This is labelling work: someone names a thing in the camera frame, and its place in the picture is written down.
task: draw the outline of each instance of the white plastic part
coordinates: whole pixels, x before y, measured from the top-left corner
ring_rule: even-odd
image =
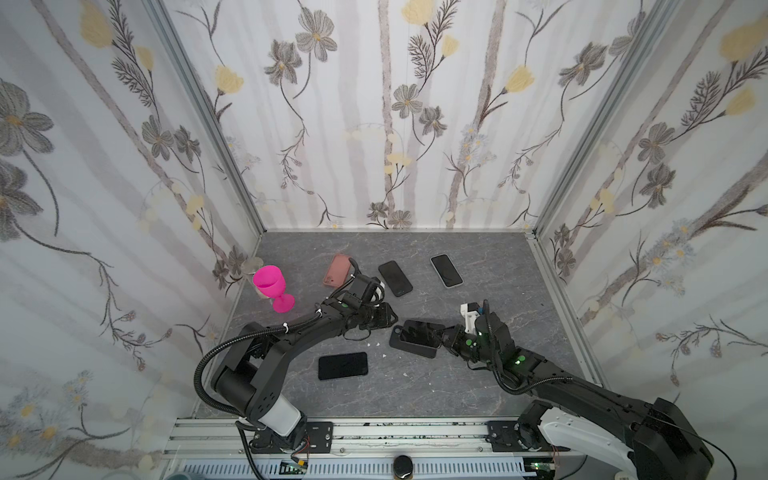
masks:
[[[277,435],[286,437],[293,431],[299,420],[301,420],[301,412],[281,395],[277,397],[272,408],[259,419],[259,422],[270,427]]]
[[[477,319],[477,317],[479,317],[480,314],[475,312],[475,311],[468,312],[467,311],[468,306],[469,306],[468,303],[463,303],[461,308],[459,309],[459,311],[462,313],[462,316],[464,317],[464,330],[467,333],[471,333],[472,335],[476,335],[475,319]]]
[[[552,445],[567,447],[595,457],[620,468],[631,480],[637,479],[637,469],[627,457],[627,453],[632,449],[608,430],[589,420],[567,414],[558,408],[551,408],[541,416],[539,429]]]

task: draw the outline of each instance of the floral wallpaper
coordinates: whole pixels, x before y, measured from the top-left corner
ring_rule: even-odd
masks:
[[[0,72],[2,471],[155,478],[256,237],[141,4],[4,2]]]
[[[611,387],[676,400],[744,478],[768,465],[767,102],[766,6],[682,2],[538,232]]]
[[[653,2],[164,0],[266,226],[535,225]]]

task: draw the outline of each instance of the robotic arm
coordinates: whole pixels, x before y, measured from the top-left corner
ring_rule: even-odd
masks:
[[[290,361],[350,329],[383,329],[398,321],[383,302],[380,280],[362,275],[357,263],[349,261],[355,273],[315,313],[268,328],[249,323],[238,337],[206,354],[194,377],[199,397],[252,425],[264,425],[287,452],[301,447],[306,416],[280,394]],[[474,329],[470,322],[449,327],[442,332],[442,345],[467,362],[484,363],[507,393],[539,398],[518,418],[513,435],[519,445],[530,450],[547,444],[574,449],[639,480],[707,477],[713,457],[674,404],[663,399],[650,404],[586,382],[536,352],[516,346],[487,300],[482,309],[472,305],[477,311]],[[201,381],[206,364],[225,349],[229,352],[210,384],[229,405],[210,397]],[[251,359],[262,361],[255,366]],[[250,451],[246,453],[250,460]]]

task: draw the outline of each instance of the pink goblet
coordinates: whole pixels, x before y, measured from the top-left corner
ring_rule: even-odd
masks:
[[[278,313],[285,313],[293,308],[296,300],[285,293],[286,279],[283,272],[274,265],[262,266],[253,274],[253,285],[264,295],[273,299],[272,308]]]

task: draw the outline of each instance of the white-framed smartphone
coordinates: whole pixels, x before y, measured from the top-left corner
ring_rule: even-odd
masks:
[[[458,271],[448,255],[442,254],[429,259],[432,262],[432,266],[435,267],[435,272],[440,276],[442,284],[445,288],[453,288],[464,283],[462,276],[458,274]]]

